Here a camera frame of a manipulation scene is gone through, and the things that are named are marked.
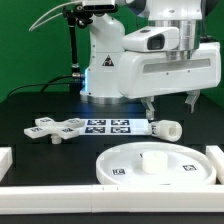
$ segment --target black tabletop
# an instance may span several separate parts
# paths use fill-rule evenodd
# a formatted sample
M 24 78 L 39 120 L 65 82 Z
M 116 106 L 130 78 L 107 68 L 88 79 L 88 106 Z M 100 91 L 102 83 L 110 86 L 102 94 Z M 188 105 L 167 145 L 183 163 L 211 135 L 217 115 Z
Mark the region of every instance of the black tabletop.
M 184 104 L 185 94 L 156 97 L 159 120 L 178 121 L 183 128 L 175 144 L 205 152 L 206 145 L 224 145 L 224 110 L 201 96 L 195 113 Z M 131 142 L 163 142 L 151 136 L 82 135 L 52 145 L 50 136 L 30 139 L 23 130 L 35 126 L 35 119 L 55 121 L 81 119 L 145 118 L 139 100 L 118 105 L 81 102 L 69 93 L 19 93 L 0 104 L 0 146 L 13 149 L 13 165 L 0 186 L 46 186 L 98 184 L 95 163 L 106 149 Z M 222 223 L 222 213 L 102 213 L 1 216 L 0 223 Z

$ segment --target green wall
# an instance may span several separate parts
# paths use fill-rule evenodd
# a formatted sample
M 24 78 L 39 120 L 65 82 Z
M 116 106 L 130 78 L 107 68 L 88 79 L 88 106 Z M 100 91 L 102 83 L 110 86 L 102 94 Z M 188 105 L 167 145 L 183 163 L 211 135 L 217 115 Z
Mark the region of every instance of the green wall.
M 22 85 L 45 83 L 50 79 L 70 73 L 69 33 L 65 19 L 62 17 L 29 32 L 33 22 L 49 9 L 62 4 L 62 0 L 6 0 L 0 2 L 0 101 L 7 93 Z M 137 18 L 125 7 L 115 17 L 130 33 L 146 24 L 146 20 Z M 207 18 L 207 32 L 224 44 L 224 1 Z M 77 30 L 79 62 L 82 71 L 88 65 L 89 33 L 88 29 Z M 214 101 L 224 106 L 224 81 L 219 88 L 205 93 Z M 58 91 L 67 90 L 57 87 Z M 39 91 L 40 87 L 23 91 Z

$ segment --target blue light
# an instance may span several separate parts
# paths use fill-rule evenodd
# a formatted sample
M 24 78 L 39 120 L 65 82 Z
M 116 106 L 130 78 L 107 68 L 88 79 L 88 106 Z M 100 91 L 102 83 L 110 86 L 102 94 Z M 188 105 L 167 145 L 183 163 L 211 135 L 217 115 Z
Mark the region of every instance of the blue light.
M 85 70 L 85 83 L 84 83 L 84 89 L 85 89 L 85 92 L 87 92 L 87 85 L 88 85 L 88 77 L 87 77 L 87 73 L 88 73 L 88 70 L 86 69 L 86 70 Z

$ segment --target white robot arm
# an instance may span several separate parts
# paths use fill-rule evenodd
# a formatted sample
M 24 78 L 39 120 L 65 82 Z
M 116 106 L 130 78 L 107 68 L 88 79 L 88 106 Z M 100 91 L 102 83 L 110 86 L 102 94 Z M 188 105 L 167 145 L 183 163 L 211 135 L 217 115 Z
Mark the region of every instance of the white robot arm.
M 127 98 L 142 98 L 148 110 L 154 96 L 186 91 L 193 112 L 200 89 L 215 87 L 221 79 L 219 43 L 200 44 L 201 0 L 126 3 L 154 26 L 123 38 L 119 91 Z

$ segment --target white lid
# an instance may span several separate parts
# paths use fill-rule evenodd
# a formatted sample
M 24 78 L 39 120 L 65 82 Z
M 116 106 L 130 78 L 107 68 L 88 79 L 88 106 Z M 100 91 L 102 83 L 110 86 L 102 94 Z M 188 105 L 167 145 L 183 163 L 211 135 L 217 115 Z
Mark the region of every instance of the white lid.
M 166 156 L 158 156 L 151 167 L 144 167 L 144 153 L 155 151 Z M 96 161 L 96 174 L 101 184 L 195 185 L 216 182 L 216 170 L 202 153 L 179 145 L 154 142 L 130 143 L 106 150 Z

